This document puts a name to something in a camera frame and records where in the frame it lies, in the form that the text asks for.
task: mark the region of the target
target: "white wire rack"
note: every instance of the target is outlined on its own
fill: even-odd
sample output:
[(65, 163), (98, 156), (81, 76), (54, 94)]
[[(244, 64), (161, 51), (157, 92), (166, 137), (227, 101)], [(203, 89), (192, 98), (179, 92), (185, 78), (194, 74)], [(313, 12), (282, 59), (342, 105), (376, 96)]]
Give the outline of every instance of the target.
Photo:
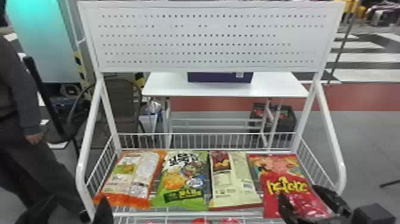
[[(165, 135), (171, 138), (170, 145), (165, 144)], [(269, 139), (269, 133), (174, 133), (174, 134), (129, 134), (120, 133), (123, 150), (228, 150), (246, 151), (248, 154), (296, 154), (309, 183), (335, 189), (334, 183), (322, 168), (308, 145), (301, 141), (298, 150), (292, 150), (292, 140), (295, 134), (281, 132), (274, 134), (271, 147), (265, 147), (263, 138)], [(118, 151), (113, 147), (111, 138), (103, 149), (92, 173), (85, 185), (91, 197), (102, 187), (107, 176), (118, 158)], [(157, 191), (159, 177), (155, 180), (151, 198)], [(263, 191), (257, 177), (254, 178), (256, 189), (263, 196)], [(206, 177), (205, 202), (211, 196), (210, 177)], [(241, 223), (282, 223), (279, 219), (263, 219), (263, 208), (242, 209), (233, 211), (203, 211), (190, 212), (179, 207), (154, 208), (150, 210), (135, 210), (130, 207), (114, 207), (115, 223), (190, 223), (196, 217), (204, 217), (217, 223), (224, 218), (234, 217)]]
[[(100, 190), (121, 151), (129, 149), (293, 153), (310, 183), (341, 194), (346, 185), (346, 167), (320, 80), (343, 6), (343, 2), (311, 1), (79, 2), (85, 39), (96, 73), (96, 86), (76, 170), (77, 189), (90, 217), (93, 218), (95, 213), (93, 196)], [(133, 71), (311, 71), (315, 75), (296, 133), (276, 133), (277, 119), (272, 133), (118, 133), (104, 73)], [(294, 96), (284, 92), (263, 97)], [(337, 171), (335, 184), (302, 139), (315, 99), (323, 115), (329, 150), (333, 153)], [(100, 102), (111, 137), (94, 169), (88, 170)], [(164, 131), (172, 132), (165, 124)], [(261, 196), (260, 185), (255, 181)], [(155, 183), (152, 196), (159, 182)], [(190, 223), (196, 217), (214, 223), (225, 217), (236, 217), (242, 223), (283, 223), (280, 219), (263, 219), (262, 210), (192, 212), (168, 207), (137, 211), (116, 207), (114, 217), (116, 223)]]

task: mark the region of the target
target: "blue box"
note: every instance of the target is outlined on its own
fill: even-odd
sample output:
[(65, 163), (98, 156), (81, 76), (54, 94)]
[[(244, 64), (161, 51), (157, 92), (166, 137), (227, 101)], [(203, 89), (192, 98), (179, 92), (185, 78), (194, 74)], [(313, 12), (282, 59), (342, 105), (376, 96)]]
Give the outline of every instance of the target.
[(232, 82), (251, 83), (253, 72), (188, 72), (189, 82)]

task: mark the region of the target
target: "light green snack bag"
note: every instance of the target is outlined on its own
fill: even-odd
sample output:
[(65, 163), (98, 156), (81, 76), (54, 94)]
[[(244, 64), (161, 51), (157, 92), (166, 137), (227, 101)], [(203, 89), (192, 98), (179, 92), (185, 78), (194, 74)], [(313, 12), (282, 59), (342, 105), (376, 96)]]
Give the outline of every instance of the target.
[(205, 175), (209, 172), (207, 157), (207, 151), (169, 151), (162, 164), (157, 194), (150, 205), (207, 210), (204, 200)]

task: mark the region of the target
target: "person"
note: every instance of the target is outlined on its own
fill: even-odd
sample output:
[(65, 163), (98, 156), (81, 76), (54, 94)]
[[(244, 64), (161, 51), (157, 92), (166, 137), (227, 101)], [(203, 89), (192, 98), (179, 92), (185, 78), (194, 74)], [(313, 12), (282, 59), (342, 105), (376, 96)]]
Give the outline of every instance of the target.
[[(0, 7), (0, 18), (3, 18), (5, 0), (0, 0)], [(43, 139), (39, 124), (36, 84), (12, 45), (0, 36), (0, 187), (15, 193), (26, 206), (32, 205), (32, 202), (27, 203), (29, 200), (23, 196), (32, 193), (21, 191), (37, 189), (36, 195), (48, 192), (55, 195), (68, 211), (79, 215), (82, 222), (88, 222), (89, 216), (74, 178), (65, 165), (57, 162)], [(10, 174), (15, 169), (7, 169), (11, 160), (15, 162), (11, 163), (14, 167), (18, 165), (22, 169), (17, 178)]]

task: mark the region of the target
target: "red snack bag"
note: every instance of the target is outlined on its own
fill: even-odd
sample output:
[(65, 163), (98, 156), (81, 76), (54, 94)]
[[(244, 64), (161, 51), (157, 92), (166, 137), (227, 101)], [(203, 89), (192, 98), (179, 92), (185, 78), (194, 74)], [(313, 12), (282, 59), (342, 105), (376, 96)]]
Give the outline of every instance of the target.
[(162, 150), (122, 152), (93, 202), (98, 204), (105, 196), (111, 206), (150, 208), (149, 194), (165, 154)]
[(221, 224), (241, 224), (238, 219), (226, 218), (221, 220)]
[(191, 224), (212, 224), (212, 223), (204, 218), (196, 218), (191, 221)]
[(305, 180), (296, 155), (249, 155), (264, 190), (264, 218), (279, 218), (278, 195), (284, 192), (302, 217), (328, 217), (322, 201)]

